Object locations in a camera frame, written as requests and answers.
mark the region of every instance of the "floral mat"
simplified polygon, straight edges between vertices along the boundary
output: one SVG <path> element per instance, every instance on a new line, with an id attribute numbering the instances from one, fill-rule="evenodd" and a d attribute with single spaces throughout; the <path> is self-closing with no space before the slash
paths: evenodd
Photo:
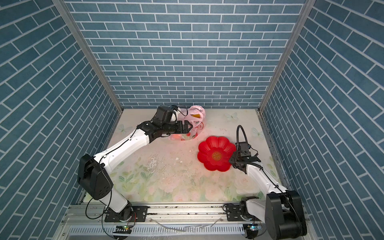
<path id="1" fill-rule="evenodd" d="M 109 146 L 154 113 L 154 109 L 124 110 Z M 205 126 L 195 139 L 161 138 L 142 147 L 110 174 L 114 187 L 131 202 L 222 202 L 252 195 L 264 199 L 257 184 L 244 172 L 232 167 L 227 172 L 209 171 L 197 160 L 200 142 L 209 136 L 224 136 L 235 143 L 238 125 L 243 126 L 249 144 L 259 152 L 265 169 L 280 181 L 255 110 L 207 109 Z"/>

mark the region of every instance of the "blue brick wall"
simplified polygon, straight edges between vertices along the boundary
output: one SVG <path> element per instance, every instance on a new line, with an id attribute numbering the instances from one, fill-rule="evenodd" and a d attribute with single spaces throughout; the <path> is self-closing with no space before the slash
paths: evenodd
<path id="1" fill-rule="evenodd" d="M 304 0 L 66 1 L 125 108 L 256 108 Z"/>
<path id="2" fill-rule="evenodd" d="M 51 238 L 117 111 L 50 0 L 0 1 L 0 239 Z"/>
<path id="3" fill-rule="evenodd" d="M 319 239 L 384 239 L 384 2 L 317 0 L 264 115 Z"/>

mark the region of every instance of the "pink plastic bag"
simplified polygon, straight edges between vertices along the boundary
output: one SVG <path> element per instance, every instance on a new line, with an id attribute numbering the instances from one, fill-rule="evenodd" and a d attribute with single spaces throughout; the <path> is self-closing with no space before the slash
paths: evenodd
<path id="1" fill-rule="evenodd" d="M 178 121 L 189 121 L 193 128 L 187 134 L 172 134 L 168 137 L 170 140 L 191 140 L 197 137 L 201 131 L 203 131 L 204 123 L 205 123 L 205 110 L 202 106 L 193 105 L 188 109 L 188 115 L 186 109 L 180 109 L 182 114 L 177 116 Z"/>

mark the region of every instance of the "red bowl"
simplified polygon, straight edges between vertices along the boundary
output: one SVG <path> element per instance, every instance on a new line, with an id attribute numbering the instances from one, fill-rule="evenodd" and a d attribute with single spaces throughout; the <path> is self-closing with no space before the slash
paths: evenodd
<path id="1" fill-rule="evenodd" d="M 228 160 L 234 151 L 236 147 L 228 138 L 211 136 L 199 144 L 197 159 L 204 163 L 204 167 L 209 171 L 226 172 L 231 168 Z"/>

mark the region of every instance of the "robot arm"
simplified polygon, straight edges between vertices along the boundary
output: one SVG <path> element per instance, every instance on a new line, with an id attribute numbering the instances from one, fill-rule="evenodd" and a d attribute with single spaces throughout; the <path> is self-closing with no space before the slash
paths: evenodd
<path id="1" fill-rule="evenodd" d="M 135 131 L 120 142 L 93 157 L 84 155 L 79 162 L 78 183 L 93 199 L 100 200 L 118 213 L 121 221 L 129 220 L 132 216 L 132 205 L 113 188 L 109 174 L 121 161 L 163 134 L 189 133 L 192 124 L 188 121 L 184 121 L 184 124 L 177 121 L 180 113 L 176 106 L 160 106 L 150 121 L 139 124 Z"/>
<path id="2" fill-rule="evenodd" d="M 244 142 L 239 142 L 239 129 L 243 131 Z M 258 154 L 252 156 L 251 146 L 241 125 L 237 127 L 236 151 L 229 162 L 234 168 L 248 174 L 260 187 L 266 196 L 265 201 L 258 197 L 243 197 L 240 202 L 243 218 L 258 218 L 265 222 L 272 239 L 297 238 L 307 234 L 303 206 L 300 195 L 296 191 L 289 191 L 276 181 L 273 176 L 264 171 Z"/>

